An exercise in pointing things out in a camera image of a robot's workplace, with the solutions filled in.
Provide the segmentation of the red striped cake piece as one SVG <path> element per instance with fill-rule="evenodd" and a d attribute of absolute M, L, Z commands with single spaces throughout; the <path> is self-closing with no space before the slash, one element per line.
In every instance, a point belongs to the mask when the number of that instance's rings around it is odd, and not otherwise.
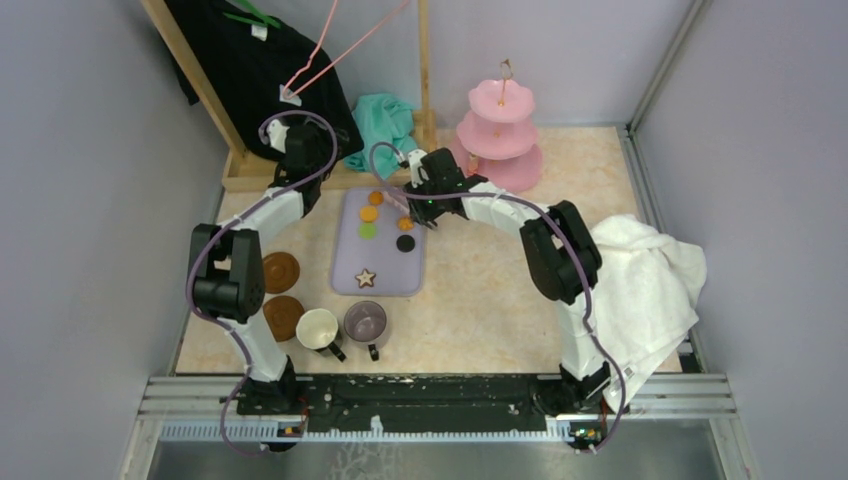
<path fill-rule="evenodd" d="M 476 154 L 470 153 L 468 155 L 468 163 L 467 169 L 470 175 L 474 175 L 479 170 L 480 157 Z"/>

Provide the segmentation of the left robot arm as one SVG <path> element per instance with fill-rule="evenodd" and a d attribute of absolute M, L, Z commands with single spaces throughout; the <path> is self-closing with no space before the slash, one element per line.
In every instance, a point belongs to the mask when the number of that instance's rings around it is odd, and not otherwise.
<path fill-rule="evenodd" d="M 252 206 L 221 224 L 199 224 L 191 233 L 185 297 L 199 318 L 221 327 L 244 360 L 244 377 L 231 399 L 241 415 L 295 413 L 300 388 L 290 357 L 262 314 L 266 282 L 262 243 L 308 215 L 334 168 L 338 139 L 322 116 L 299 111 L 265 120 L 263 143 L 285 158 L 270 187 Z"/>

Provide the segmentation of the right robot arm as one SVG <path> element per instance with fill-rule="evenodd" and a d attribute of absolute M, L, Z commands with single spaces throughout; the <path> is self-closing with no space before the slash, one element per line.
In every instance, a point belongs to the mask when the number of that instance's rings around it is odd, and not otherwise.
<path fill-rule="evenodd" d="M 417 149 L 398 160 L 410 173 L 402 191 L 415 222 L 434 228 L 441 215 L 451 213 L 520 240 L 533 285 L 556 307 L 564 401 L 576 412 L 599 404 L 614 380 L 616 364 L 602 346 L 593 318 L 602 256 L 577 207 L 569 201 L 535 203 L 483 176 L 467 176 L 446 148 L 431 153 Z"/>

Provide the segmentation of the pink food tongs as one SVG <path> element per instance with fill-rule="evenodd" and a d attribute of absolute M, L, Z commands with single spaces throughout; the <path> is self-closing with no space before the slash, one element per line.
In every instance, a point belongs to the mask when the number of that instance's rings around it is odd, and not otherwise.
<path fill-rule="evenodd" d="M 410 215 L 410 204 L 405 192 L 394 186 L 384 189 L 385 201 L 396 208 L 402 216 Z"/>

